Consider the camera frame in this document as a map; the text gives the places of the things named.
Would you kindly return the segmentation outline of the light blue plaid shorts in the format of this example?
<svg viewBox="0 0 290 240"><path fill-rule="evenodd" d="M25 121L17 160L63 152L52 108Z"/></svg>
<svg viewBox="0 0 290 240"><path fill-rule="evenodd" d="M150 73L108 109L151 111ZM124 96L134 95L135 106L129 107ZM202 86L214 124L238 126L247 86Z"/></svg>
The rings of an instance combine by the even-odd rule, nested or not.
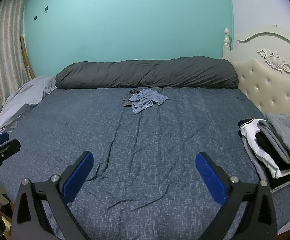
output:
<svg viewBox="0 0 290 240"><path fill-rule="evenodd" d="M134 114L138 114L153 105L163 105L169 98L152 89L143 89L129 99Z"/></svg>

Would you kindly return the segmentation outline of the folded grey garment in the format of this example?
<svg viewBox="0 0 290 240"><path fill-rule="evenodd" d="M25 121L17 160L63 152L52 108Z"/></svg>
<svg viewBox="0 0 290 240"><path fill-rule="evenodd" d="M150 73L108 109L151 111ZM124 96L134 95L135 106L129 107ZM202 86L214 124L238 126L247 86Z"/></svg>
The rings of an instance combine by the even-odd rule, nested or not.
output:
<svg viewBox="0 0 290 240"><path fill-rule="evenodd" d="M283 161L290 164L290 116L268 113L257 125Z"/></svg>

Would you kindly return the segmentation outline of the blue patterned bed cover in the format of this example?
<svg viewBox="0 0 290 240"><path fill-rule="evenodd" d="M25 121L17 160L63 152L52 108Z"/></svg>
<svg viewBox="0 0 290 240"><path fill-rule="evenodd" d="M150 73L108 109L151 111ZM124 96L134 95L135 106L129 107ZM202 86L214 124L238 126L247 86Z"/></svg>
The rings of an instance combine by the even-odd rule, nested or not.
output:
<svg viewBox="0 0 290 240"><path fill-rule="evenodd" d="M217 212L195 167L206 152L227 174L259 178L238 122L262 113L238 89L161 88L168 97L134 114L125 88L56 89L10 134L20 151L0 183L15 200L24 178L45 181L84 152L94 165L70 209L92 239L198 239Z"/></svg>

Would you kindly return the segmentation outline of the wooden stick by wall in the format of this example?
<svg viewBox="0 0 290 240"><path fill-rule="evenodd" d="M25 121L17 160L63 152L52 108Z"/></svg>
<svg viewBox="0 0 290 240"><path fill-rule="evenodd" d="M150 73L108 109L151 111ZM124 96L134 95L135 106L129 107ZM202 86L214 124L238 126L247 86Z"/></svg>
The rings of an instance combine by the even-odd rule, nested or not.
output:
<svg viewBox="0 0 290 240"><path fill-rule="evenodd" d="M23 60L24 60L24 64L25 64L26 70L27 70L30 78L34 79L35 75L33 73L33 70L31 68L31 64L29 62L29 58L28 58L27 50L26 50L26 46L25 46L25 39L24 39L23 35L20 36L20 43L21 43L22 57L23 57Z"/></svg>

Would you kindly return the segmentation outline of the cream tufted headboard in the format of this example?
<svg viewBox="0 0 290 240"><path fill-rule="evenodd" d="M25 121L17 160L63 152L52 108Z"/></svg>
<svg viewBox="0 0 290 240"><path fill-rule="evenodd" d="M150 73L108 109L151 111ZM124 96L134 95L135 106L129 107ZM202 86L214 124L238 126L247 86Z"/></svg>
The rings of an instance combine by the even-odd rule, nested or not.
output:
<svg viewBox="0 0 290 240"><path fill-rule="evenodd" d="M264 25L224 34L222 57L235 68L238 88L263 114L290 115L290 32Z"/></svg>

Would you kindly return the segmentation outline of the striped beige curtain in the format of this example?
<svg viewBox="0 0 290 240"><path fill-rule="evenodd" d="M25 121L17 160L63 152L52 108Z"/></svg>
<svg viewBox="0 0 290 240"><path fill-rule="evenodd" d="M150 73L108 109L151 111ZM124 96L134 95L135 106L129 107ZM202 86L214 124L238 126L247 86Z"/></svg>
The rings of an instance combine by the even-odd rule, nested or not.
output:
<svg viewBox="0 0 290 240"><path fill-rule="evenodd" d="M8 96L30 80L20 40L24 6L25 0L0 2L0 112Z"/></svg>

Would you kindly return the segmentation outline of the light grey crumpled sheet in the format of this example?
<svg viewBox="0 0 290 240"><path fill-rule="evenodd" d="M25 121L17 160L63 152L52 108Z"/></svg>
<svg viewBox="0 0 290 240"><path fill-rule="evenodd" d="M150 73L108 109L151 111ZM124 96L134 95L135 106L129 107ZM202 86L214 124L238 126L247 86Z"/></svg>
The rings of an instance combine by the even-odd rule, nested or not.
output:
<svg viewBox="0 0 290 240"><path fill-rule="evenodd" d="M55 89L56 78L41 75L11 94L0 113L0 134L14 130L19 122Z"/></svg>

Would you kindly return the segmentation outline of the dark grey rolled duvet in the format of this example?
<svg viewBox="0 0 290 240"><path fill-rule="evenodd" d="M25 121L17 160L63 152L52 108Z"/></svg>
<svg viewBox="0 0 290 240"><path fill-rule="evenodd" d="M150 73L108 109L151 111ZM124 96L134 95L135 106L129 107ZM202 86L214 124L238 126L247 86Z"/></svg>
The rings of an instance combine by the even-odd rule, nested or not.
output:
<svg viewBox="0 0 290 240"><path fill-rule="evenodd" d="M205 56L71 64L56 75L59 89L238 88L238 75L225 59Z"/></svg>

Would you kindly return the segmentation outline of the dark grey crumpled garment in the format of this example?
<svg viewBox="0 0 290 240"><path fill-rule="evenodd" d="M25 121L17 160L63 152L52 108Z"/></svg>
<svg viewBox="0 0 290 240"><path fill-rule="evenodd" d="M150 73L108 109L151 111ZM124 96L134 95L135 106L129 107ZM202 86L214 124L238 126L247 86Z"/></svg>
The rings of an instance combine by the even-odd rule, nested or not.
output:
<svg viewBox="0 0 290 240"><path fill-rule="evenodd" d="M140 91L141 91L140 89L136 89L136 88L129 89L127 94L122 96L122 106L131 107L132 102L129 100L129 98L131 98L134 94L139 93Z"/></svg>

